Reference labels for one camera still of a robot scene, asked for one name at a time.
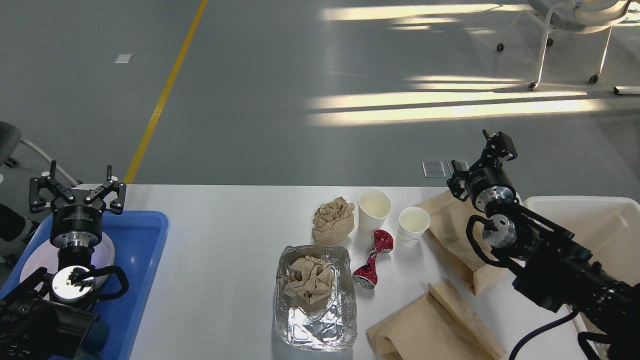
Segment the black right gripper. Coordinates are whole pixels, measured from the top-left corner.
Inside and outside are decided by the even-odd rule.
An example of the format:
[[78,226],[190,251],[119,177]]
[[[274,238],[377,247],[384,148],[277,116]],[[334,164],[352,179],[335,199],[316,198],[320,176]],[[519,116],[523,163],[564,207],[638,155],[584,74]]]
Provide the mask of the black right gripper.
[[494,201],[517,200],[517,191],[503,171],[502,164],[518,158],[518,152],[512,138],[506,133],[483,129],[482,134],[486,146],[480,158],[470,166],[471,173],[468,167],[453,159],[450,161],[450,178],[446,180],[446,185],[454,198],[465,202],[470,196],[473,207],[484,213],[487,205]]

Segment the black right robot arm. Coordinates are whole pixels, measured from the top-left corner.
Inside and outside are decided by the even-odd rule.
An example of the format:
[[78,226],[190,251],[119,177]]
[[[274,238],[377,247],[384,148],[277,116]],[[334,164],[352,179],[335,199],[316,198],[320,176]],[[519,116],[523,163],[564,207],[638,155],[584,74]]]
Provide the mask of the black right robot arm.
[[540,326],[517,342],[514,360],[526,343],[542,333],[572,321],[580,313],[598,332],[579,332],[578,346],[589,360],[598,360],[591,343],[608,345],[610,360],[637,360],[640,349],[639,286],[612,277],[601,263],[591,262],[592,251],[574,241],[574,233],[523,205],[503,170],[517,158],[512,138],[484,129],[486,145],[467,169],[452,160],[446,181],[450,193],[471,200],[477,214],[467,221],[465,235],[474,253],[485,263],[510,270],[514,289],[551,312],[567,305],[570,313]]

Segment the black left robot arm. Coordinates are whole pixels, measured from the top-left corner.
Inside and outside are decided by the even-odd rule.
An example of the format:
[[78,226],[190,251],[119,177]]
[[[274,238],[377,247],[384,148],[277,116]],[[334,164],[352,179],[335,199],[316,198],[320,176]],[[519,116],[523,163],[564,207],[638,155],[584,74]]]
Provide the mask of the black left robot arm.
[[47,360],[73,358],[98,322],[93,307],[118,299],[130,283],[116,265],[91,263],[103,239],[103,214],[122,214],[126,185],[106,168],[106,180],[95,189],[65,187],[48,173],[30,180],[30,212],[50,208],[50,244],[57,248],[57,271],[36,269],[1,299],[1,358]]

